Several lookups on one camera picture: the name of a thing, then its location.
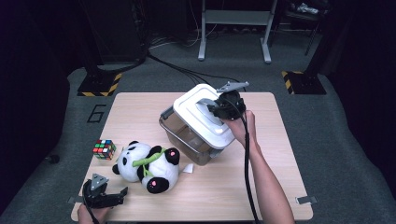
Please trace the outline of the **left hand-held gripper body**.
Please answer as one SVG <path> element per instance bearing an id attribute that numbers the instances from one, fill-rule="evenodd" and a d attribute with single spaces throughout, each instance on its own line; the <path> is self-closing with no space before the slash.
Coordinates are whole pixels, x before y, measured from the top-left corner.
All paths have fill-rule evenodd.
<path id="1" fill-rule="evenodd" d="M 108 178 L 99 174 L 93 174 L 88 179 L 82 190 L 83 203 L 90 208 L 112 207 L 109 196 L 106 194 Z"/>

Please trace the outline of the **white metal stand frame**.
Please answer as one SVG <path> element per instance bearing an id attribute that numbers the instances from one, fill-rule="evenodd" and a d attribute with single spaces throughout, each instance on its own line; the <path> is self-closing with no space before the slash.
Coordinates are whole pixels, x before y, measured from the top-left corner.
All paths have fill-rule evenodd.
<path id="1" fill-rule="evenodd" d="M 265 34 L 260 39 L 262 55 L 265 63 L 270 64 L 272 58 L 269 51 L 268 39 L 272 30 L 273 20 L 276 14 L 278 0 L 272 0 L 271 9 L 268 11 L 242 11 L 242 10 L 215 10 L 206 8 L 206 0 L 202 0 L 201 10 L 201 42 L 198 51 L 198 60 L 205 59 L 206 50 L 206 26 L 208 24 L 233 24 L 264 26 Z"/>

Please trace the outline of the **panda plush toy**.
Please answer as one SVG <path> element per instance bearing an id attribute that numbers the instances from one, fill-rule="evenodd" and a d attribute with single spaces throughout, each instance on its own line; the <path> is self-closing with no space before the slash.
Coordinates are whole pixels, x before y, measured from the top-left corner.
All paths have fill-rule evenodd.
<path id="1" fill-rule="evenodd" d="M 176 185 L 179 162 L 180 152 L 175 147 L 133 141 L 120 153 L 112 171 L 128 182 L 139 181 L 151 194 L 159 194 Z"/>

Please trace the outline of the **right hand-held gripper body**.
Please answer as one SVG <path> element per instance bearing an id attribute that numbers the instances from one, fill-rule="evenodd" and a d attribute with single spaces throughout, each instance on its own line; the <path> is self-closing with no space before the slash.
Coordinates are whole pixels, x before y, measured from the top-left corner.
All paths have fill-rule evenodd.
<path id="1" fill-rule="evenodd" d="M 248 82 L 228 82 L 217 89 L 217 92 L 220 92 L 217 100 L 217 116 L 220 119 L 239 119 L 242 117 L 246 105 L 238 90 L 244 89 L 248 85 Z"/>

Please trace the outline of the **dark chair with cloth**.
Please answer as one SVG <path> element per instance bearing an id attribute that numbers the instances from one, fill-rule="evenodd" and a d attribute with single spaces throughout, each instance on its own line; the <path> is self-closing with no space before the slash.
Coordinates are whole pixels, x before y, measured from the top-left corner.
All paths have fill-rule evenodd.
<path id="1" fill-rule="evenodd" d="M 321 21 L 332 10 L 330 0 L 278 0 L 273 24 L 273 44 L 281 19 L 307 24 L 311 28 L 309 42 L 304 55 L 307 55 L 317 34 Z"/>

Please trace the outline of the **person's right hand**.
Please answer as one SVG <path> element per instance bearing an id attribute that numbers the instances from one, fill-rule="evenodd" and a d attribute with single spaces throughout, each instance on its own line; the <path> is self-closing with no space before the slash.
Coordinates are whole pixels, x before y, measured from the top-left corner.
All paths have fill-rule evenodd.
<path id="1" fill-rule="evenodd" d="M 224 119 L 223 122 L 231 129 L 235 139 L 247 147 L 249 142 L 249 150 L 258 150 L 260 145 L 256 136 L 255 115 L 251 110 L 247 110 L 241 119 Z"/>

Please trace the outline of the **white lid with grey handle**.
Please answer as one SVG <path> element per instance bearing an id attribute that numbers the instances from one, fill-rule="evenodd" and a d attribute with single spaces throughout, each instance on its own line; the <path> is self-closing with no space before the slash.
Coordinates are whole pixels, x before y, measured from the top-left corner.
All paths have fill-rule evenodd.
<path id="1" fill-rule="evenodd" d="M 223 149 L 231 144 L 234 136 L 230 128 L 207 108 L 218 98 L 219 94 L 213 87 L 208 84 L 198 84 L 178 97 L 173 103 L 173 108 L 206 143 L 213 148 Z"/>

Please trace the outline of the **person's left hand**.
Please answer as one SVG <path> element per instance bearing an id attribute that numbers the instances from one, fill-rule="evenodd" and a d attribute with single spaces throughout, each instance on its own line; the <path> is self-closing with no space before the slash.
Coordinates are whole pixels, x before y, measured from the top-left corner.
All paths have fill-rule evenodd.
<path id="1" fill-rule="evenodd" d="M 107 213 L 110 210 L 110 207 L 88 210 L 84 204 L 81 204 L 78 208 L 78 224 L 94 224 L 92 215 L 98 220 L 99 224 L 105 224 Z"/>

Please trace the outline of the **colourful puzzle cube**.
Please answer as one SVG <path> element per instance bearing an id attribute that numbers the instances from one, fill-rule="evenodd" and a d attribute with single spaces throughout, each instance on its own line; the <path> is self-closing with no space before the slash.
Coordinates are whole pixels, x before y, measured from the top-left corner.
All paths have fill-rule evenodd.
<path id="1" fill-rule="evenodd" d="M 92 154 L 98 160 L 112 160 L 117 148 L 112 140 L 98 139 L 92 149 Z"/>

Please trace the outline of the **clear plastic storage box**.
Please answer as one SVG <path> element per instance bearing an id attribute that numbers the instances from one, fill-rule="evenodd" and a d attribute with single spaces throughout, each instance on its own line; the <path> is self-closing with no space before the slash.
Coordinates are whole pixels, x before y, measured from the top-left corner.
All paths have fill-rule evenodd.
<path id="1" fill-rule="evenodd" d="M 222 149 L 210 146 L 185 124 L 172 106 L 161 113 L 159 124 L 165 130 L 169 141 L 198 165 L 206 165 L 222 152 Z"/>

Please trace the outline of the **black yellow striped stand base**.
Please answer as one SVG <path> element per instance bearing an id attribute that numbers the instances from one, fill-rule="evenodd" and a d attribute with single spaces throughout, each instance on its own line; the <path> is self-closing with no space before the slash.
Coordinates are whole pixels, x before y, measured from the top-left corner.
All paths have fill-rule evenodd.
<path id="1" fill-rule="evenodd" d="M 119 85 L 122 73 L 103 75 L 100 81 L 85 77 L 78 87 L 78 96 L 111 96 Z"/>
<path id="2" fill-rule="evenodd" d="M 326 94 L 317 76 L 309 76 L 299 71 L 282 71 L 286 89 L 289 94 Z"/>

